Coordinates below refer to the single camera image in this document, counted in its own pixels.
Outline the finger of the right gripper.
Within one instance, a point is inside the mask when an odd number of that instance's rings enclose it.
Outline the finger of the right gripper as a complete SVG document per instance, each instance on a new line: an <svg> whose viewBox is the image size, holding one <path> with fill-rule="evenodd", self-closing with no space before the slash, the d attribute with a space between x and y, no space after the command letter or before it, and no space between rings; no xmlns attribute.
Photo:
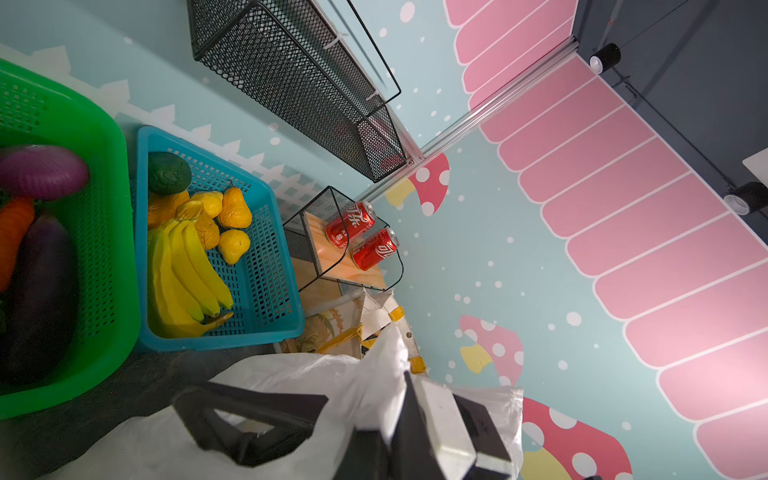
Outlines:
<svg viewBox="0 0 768 480"><path fill-rule="evenodd" d="M264 393L206 382L180 392L172 407L200 449L256 467L309 439L327 401L318 394Z"/></svg>

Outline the white plastic grocery bag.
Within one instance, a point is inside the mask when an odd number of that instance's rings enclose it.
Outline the white plastic grocery bag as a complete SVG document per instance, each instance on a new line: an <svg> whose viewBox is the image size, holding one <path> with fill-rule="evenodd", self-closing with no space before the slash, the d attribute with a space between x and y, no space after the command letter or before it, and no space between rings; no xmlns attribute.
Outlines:
<svg viewBox="0 0 768 480"><path fill-rule="evenodd" d="M519 389L413 374L398 330L362 359L242 360L115 427L57 479L515 479Z"/></svg>

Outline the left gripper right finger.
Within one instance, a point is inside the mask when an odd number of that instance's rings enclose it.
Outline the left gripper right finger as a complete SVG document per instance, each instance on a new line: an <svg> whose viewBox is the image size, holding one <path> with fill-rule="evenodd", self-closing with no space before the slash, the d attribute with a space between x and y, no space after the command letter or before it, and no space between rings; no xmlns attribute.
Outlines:
<svg viewBox="0 0 768 480"><path fill-rule="evenodd" d="M389 473L391 479L444 479L427 431L425 416L418 403L411 374L404 374L406 392L391 443Z"/></svg>

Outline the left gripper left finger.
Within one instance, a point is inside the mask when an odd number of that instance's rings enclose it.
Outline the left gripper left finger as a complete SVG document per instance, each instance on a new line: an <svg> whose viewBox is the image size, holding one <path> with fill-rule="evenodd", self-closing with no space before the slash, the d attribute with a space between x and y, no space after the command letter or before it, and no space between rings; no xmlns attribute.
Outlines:
<svg viewBox="0 0 768 480"><path fill-rule="evenodd" d="M388 478L389 452L378 430L354 430L334 480Z"/></svg>

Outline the white canvas tote bag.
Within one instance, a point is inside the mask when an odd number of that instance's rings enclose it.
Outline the white canvas tote bag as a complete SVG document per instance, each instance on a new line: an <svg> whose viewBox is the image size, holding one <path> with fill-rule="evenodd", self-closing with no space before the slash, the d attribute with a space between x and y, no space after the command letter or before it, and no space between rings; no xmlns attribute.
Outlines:
<svg viewBox="0 0 768 480"><path fill-rule="evenodd" d="M358 289L314 307L305 317L303 333L282 341L278 351L362 359L388 326L393 326L401 336L408 351L411 372L427 375L426 363L405 310L391 291L376 293Z"/></svg>

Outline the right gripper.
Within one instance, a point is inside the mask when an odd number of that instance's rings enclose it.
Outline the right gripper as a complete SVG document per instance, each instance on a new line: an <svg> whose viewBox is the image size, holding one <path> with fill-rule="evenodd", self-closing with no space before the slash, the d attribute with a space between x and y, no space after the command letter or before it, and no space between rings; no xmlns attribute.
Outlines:
<svg viewBox="0 0 768 480"><path fill-rule="evenodd" d="M442 479L516 477L516 389L451 389L410 376Z"/></svg>

